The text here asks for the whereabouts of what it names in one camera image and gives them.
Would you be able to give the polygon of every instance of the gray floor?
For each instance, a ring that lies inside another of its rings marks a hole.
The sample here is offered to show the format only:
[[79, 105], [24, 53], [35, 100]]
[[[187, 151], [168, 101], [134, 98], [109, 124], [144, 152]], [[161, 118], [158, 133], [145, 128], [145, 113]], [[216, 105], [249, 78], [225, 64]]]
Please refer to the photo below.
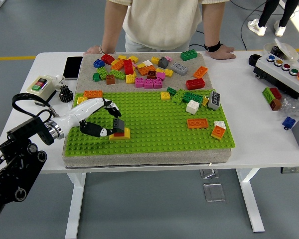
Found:
[[[234, 0], [255, 9], [264, 1]], [[105, 1], [7, 0], [0, 9], [0, 57], [40, 52], [82, 52], [102, 40]], [[243, 21], [251, 11], [226, 5], [222, 42], [244, 50]], [[282, 13], [278, 7], [275, 13]], [[264, 37], [246, 27], [247, 49], [273, 42], [272, 16]], [[290, 22], [281, 42], [299, 48]], [[196, 33], [193, 44], [203, 44]], [[117, 51], [124, 51], [122, 32]], [[0, 134], [33, 60], [0, 61]], [[265, 233], [254, 234], [235, 170], [219, 170], [225, 202], [208, 203], [199, 171], [88, 174], [78, 238], [257, 238], [299, 239], [299, 174], [261, 169], [252, 180]], [[40, 175], [23, 203], [6, 205], [0, 215], [0, 239], [64, 238], [72, 184], [67, 175]]]

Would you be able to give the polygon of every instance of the smartphone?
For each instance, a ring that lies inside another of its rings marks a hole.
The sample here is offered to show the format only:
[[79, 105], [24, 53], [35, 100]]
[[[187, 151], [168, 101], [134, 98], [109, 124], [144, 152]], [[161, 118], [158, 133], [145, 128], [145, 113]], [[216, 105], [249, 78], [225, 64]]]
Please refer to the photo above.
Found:
[[69, 56], [66, 59], [64, 72], [63, 72], [64, 78], [66, 80], [78, 79], [82, 58], [83, 56]]

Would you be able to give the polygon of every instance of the white table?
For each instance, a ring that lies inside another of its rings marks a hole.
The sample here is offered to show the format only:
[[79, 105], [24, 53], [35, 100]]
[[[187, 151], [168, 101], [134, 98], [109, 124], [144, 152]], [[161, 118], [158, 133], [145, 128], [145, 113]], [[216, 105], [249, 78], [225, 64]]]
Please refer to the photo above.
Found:
[[[213, 87], [221, 94], [221, 104], [230, 126], [236, 147], [226, 163], [176, 166], [140, 166], [66, 169], [62, 160], [64, 140], [56, 140], [51, 146], [45, 145], [37, 135], [31, 138], [39, 150], [46, 151], [48, 160], [42, 173], [67, 173], [74, 184], [68, 226], [65, 238], [76, 238], [78, 232], [85, 176], [88, 172], [122, 172], [155, 170], [198, 170], [198, 169], [232, 169], [235, 168], [240, 181], [247, 211], [254, 232], [264, 232], [250, 179], [259, 168], [297, 167], [299, 166], [299, 147], [291, 130], [284, 130], [279, 112], [273, 112], [262, 96], [266, 81], [257, 80], [253, 67], [248, 65], [248, 58], [256, 51], [239, 51], [234, 60], [213, 60], [202, 52]], [[56, 76], [63, 73], [68, 56], [80, 56], [82, 53], [41, 53], [37, 55], [25, 80], [21, 92], [39, 75]], [[76, 81], [67, 85], [74, 91]], [[32, 113], [42, 108], [20, 102], [20, 106]], [[71, 104], [64, 104], [55, 96], [51, 102], [59, 115], [66, 113]], [[6, 141], [6, 132], [26, 121], [29, 117], [12, 110], [0, 137], [0, 144]]]

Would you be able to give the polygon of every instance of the black gear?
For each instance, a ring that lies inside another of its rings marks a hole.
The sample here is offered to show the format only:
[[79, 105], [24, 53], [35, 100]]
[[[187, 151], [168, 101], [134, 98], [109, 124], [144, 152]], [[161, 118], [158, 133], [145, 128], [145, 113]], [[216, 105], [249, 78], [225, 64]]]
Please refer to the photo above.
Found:
[[62, 102], [68, 103], [73, 100], [73, 93], [69, 90], [68, 86], [62, 86], [59, 97]]

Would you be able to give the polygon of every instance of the green baseplate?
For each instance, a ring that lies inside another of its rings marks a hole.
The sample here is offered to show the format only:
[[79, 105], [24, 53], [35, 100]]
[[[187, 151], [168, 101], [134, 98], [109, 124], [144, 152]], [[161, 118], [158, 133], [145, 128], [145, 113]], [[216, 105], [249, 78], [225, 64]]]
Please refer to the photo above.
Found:
[[[191, 91], [208, 97], [212, 90]], [[131, 130], [129, 140], [109, 140], [109, 137], [92, 137], [72, 128], [67, 137], [64, 156], [93, 156], [150, 152], [172, 152], [204, 149], [233, 148], [231, 135], [222, 107], [218, 110], [200, 106], [197, 113], [186, 112], [187, 103], [161, 100], [160, 92], [103, 93], [120, 109], [125, 127]], [[208, 119], [207, 129], [188, 129], [187, 119]], [[105, 128], [113, 128], [113, 116], [100, 109], [87, 118]], [[226, 131], [221, 140], [211, 136], [214, 121], [224, 121]]]

